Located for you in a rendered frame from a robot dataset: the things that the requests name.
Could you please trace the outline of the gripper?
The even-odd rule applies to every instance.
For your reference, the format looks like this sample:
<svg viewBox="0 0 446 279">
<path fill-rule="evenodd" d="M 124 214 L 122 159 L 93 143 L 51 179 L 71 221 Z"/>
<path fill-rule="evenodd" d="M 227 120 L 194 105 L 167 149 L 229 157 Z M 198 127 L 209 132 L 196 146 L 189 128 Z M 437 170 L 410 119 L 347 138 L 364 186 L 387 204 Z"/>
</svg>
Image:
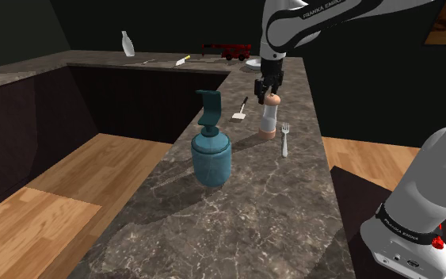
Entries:
<svg viewBox="0 0 446 279">
<path fill-rule="evenodd" d="M 254 81 L 254 94 L 257 96 L 258 103 L 263 105 L 265 102 L 266 87 L 272 86 L 271 93 L 277 94 L 282 85 L 284 71 L 282 70 L 283 60 L 261 59 L 262 78 Z"/>
</svg>

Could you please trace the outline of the white and wood pepper mill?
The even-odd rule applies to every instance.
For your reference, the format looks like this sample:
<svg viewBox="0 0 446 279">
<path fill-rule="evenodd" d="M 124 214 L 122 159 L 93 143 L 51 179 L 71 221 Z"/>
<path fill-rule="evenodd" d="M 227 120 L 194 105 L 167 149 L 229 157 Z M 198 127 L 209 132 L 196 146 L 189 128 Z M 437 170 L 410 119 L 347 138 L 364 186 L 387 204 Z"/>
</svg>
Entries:
<svg viewBox="0 0 446 279">
<path fill-rule="evenodd" d="M 261 118 L 258 135 L 264 140 L 271 140 L 276 135 L 277 108 L 280 97 L 276 94 L 268 94 L 264 99 L 264 111 Z"/>
</svg>

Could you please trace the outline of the silver fork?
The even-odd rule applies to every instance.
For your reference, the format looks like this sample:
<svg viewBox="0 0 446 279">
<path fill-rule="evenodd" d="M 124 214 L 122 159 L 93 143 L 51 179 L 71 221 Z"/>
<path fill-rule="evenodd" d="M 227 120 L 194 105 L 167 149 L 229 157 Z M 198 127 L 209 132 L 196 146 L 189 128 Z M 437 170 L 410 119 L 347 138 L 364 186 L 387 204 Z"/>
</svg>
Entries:
<svg viewBox="0 0 446 279">
<path fill-rule="evenodd" d="M 284 122 L 281 127 L 281 135 L 282 135 L 282 152 L 281 155 L 283 158 L 288 156 L 288 142 L 287 135 L 289 133 L 289 123 Z"/>
</svg>

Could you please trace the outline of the red toy crane truck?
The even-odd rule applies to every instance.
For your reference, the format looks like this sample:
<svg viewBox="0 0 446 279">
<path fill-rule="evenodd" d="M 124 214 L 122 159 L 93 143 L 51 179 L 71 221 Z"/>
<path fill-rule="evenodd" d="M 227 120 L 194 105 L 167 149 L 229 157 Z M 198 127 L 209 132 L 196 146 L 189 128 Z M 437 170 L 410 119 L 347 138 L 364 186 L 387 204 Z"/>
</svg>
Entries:
<svg viewBox="0 0 446 279">
<path fill-rule="evenodd" d="M 203 44 L 202 48 L 222 49 L 221 57 L 228 61 L 232 59 L 244 61 L 250 57 L 251 51 L 250 44 Z"/>
</svg>

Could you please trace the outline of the teal soap dispenser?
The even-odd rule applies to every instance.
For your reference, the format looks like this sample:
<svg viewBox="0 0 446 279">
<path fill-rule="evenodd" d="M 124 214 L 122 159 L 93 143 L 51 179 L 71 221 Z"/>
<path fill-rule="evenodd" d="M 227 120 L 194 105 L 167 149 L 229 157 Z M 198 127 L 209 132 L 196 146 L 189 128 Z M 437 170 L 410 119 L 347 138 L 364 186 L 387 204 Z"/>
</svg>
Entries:
<svg viewBox="0 0 446 279">
<path fill-rule="evenodd" d="M 231 175 L 231 141 L 217 124 L 221 117 L 221 95 L 215 90 L 197 90 L 202 95 L 202 129 L 191 141 L 194 174 L 207 187 L 223 185 Z"/>
</svg>

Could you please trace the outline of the white bottle vase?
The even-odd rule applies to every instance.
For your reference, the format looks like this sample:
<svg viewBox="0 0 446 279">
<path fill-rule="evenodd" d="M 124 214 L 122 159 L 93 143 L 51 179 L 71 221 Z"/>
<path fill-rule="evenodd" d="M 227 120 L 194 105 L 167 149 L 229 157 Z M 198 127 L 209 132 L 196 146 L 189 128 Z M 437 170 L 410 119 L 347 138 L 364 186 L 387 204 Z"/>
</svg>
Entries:
<svg viewBox="0 0 446 279">
<path fill-rule="evenodd" d="M 122 31 L 122 47 L 127 57 L 133 57 L 135 55 L 134 45 L 126 31 Z"/>
</svg>

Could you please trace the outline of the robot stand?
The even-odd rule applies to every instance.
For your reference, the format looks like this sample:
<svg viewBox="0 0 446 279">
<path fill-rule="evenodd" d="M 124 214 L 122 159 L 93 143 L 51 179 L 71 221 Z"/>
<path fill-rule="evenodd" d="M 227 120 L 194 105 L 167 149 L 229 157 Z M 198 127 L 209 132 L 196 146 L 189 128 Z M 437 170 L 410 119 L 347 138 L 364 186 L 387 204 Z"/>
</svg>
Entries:
<svg viewBox="0 0 446 279">
<path fill-rule="evenodd" d="M 389 197 L 391 191 L 336 166 L 331 169 L 330 174 L 356 279 L 406 279 L 378 264 L 359 233 L 361 224 L 375 214 L 379 204 Z M 446 220 L 442 223 L 442 228 L 446 246 Z"/>
</svg>

